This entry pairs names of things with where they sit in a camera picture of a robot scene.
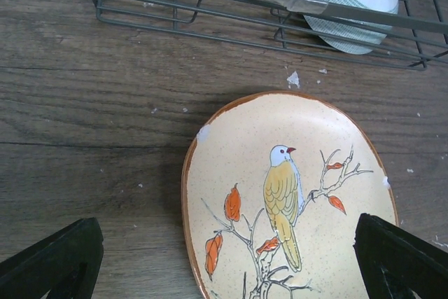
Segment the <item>black wire dish rack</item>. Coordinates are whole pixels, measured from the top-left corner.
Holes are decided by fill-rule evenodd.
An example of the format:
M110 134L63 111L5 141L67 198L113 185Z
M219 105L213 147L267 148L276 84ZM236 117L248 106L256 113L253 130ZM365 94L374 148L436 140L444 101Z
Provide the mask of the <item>black wire dish rack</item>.
M366 55L329 46L298 14L260 0L92 0L97 19L147 29L264 48L331 61L424 70L447 64L447 35L395 28Z

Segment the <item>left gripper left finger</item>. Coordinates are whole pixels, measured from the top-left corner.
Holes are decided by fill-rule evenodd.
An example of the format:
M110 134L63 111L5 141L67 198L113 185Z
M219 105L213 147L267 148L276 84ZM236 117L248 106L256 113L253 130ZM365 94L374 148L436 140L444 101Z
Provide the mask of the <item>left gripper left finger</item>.
M2 298L91 298L104 254L96 218L82 218L1 262Z

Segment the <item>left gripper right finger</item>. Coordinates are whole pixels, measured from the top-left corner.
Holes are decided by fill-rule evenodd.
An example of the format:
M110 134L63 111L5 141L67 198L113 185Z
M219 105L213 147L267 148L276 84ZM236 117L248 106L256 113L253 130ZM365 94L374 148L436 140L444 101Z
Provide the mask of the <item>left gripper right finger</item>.
M446 298L447 253L362 213L354 250L370 298Z

